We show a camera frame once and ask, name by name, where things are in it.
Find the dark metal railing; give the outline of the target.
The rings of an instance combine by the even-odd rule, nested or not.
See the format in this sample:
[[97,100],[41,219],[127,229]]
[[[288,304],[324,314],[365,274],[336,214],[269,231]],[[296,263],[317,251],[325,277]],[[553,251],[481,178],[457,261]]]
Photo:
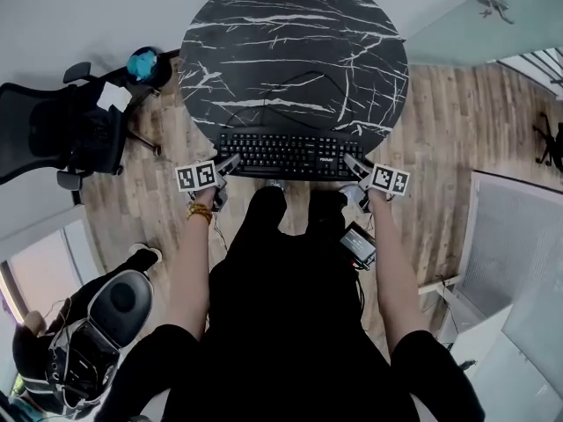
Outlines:
[[552,47],[497,60],[553,93],[563,92],[563,47]]

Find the white perforated cabinet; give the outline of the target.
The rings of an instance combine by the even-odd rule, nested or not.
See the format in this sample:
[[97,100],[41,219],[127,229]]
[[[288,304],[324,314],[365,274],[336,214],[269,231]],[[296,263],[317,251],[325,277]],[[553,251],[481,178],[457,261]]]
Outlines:
[[563,291],[563,192],[473,171],[459,274],[484,317],[551,280]]

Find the person's right forearm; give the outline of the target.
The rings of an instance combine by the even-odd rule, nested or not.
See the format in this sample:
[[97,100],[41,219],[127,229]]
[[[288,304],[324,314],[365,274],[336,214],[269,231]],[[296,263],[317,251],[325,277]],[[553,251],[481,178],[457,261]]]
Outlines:
[[418,282],[391,206],[385,194],[377,190],[369,190],[368,196],[376,240],[377,302],[392,353],[407,334],[427,331],[428,321],[420,309]]

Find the black trash bin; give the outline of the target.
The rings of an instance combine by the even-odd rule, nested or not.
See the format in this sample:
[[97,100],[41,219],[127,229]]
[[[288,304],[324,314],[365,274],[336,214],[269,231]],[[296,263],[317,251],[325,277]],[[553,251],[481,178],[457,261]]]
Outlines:
[[145,85],[150,87],[152,90],[160,91],[171,79],[172,77],[172,65],[170,63],[170,58],[164,53],[157,51],[157,64],[153,69],[151,76],[142,82],[137,82],[132,79],[132,76],[127,72],[128,81],[131,84]]

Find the grey and black backpack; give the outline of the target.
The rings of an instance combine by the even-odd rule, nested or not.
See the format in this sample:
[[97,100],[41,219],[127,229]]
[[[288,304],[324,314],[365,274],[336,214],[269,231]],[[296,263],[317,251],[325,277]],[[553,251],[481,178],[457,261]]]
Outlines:
[[123,271],[92,297],[85,318],[59,330],[49,347],[47,379],[63,416],[76,418],[99,404],[121,351],[145,325],[152,298],[153,287],[144,273]]

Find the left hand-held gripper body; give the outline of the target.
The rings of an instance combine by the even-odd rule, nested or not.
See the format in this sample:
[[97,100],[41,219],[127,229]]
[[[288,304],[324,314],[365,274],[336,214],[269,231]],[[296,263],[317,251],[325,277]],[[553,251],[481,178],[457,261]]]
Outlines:
[[213,160],[175,168],[175,178],[180,193],[189,193],[194,196],[196,192],[209,188],[215,191],[213,212],[219,212],[227,201],[225,177],[221,178],[216,175],[216,163]]

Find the black screen device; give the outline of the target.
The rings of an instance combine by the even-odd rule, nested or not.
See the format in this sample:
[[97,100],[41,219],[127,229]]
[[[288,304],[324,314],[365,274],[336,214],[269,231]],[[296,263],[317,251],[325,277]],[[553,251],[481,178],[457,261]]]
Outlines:
[[340,238],[340,245],[357,269],[369,270],[376,260],[375,238],[356,222],[348,224]]

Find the black keyboard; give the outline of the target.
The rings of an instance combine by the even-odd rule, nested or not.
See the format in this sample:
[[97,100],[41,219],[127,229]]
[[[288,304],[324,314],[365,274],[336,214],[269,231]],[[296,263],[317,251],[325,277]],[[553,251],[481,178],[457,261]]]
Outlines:
[[245,178],[350,181],[357,176],[345,164],[345,155],[365,158],[351,135],[308,128],[225,128],[215,146],[222,161],[240,156],[233,174]]

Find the person's left forearm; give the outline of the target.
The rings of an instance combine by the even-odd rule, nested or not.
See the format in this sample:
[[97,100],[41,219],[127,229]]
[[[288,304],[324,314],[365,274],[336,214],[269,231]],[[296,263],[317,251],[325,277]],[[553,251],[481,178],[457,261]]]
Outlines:
[[215,191],[195,194],[195,211],[186,218],[170,272],[168,309],[165,321],[177,325],[196,339],[206,326],[209,306],[209,222]]

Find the black star-base office chair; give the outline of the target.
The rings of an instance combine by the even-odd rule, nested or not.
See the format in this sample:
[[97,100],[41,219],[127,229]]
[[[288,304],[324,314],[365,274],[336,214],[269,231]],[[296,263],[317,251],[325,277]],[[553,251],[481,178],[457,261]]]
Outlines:
[[541,112],[539,117],[545,122],[545,132],[537,126],[533,126],[532,129],[545,141],[545,150],[541,157],[536,158],[536,163],[546,166],[554,165],[563,173],[563,122],[558,123],[558,132],[553,135],[547,115]]

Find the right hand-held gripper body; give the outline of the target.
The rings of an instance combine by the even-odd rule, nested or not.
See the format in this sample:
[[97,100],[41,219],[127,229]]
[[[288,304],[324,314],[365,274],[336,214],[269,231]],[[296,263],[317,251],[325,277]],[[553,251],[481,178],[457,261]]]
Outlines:
[[359,180],[357,185],[361,189],[361,194],[356,201],[352,201],[362,212],[369,212],[369,191],[379,191],[383,193],[387,201],[395,196],[404,196],[408,186],[410,173],[398,170],[387,165],[375,164],[370,178]]

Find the black garment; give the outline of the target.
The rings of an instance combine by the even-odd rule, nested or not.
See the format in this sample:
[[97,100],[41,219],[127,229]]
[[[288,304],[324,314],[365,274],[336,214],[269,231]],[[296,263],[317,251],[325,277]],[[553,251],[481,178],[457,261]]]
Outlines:
[[127,132],[123,114],[95,106],[73,121],[69,165],[81,171],[115,173],[121,164]]

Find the crumpled blue plastic bag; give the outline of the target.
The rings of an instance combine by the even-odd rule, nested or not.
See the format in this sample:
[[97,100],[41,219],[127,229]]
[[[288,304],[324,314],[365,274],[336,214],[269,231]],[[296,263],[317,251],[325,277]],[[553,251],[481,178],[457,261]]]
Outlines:
[[157,64],[157,51],[152,47],[142,47],[133,53],[126,64],[132,79],[137,82],[146,81]]

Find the white paper sheet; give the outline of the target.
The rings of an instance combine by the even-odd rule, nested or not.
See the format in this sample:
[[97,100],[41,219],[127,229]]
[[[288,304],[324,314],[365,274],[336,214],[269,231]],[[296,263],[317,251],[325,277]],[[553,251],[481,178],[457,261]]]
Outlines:
[[125,87],[105,82],[97,101],[97,106],[106,111],[113,106],[119,112],[124,113],[131,102],[132,97],[131,92]]

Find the black mesh office chair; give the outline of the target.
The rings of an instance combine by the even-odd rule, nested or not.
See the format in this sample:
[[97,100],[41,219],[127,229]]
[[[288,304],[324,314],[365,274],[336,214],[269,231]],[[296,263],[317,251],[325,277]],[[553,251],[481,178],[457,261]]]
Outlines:
[[85,178],[99,173],[75,169],[69,160],[73,121],[97,106],[105,82],[125,87],[133,96],[122,113],[127,122],[126,141],[140,142],[159,156],[161,147],[134,133],[129,120],[149,95],[158,95],[161,90],[129,85],[125,72],[94,76],[90,62],[79,62],[65,71],[60,90],[41,91],[12,83],[0,85],[0,186],[29,171],[55,168],[60,187],[79,191]]

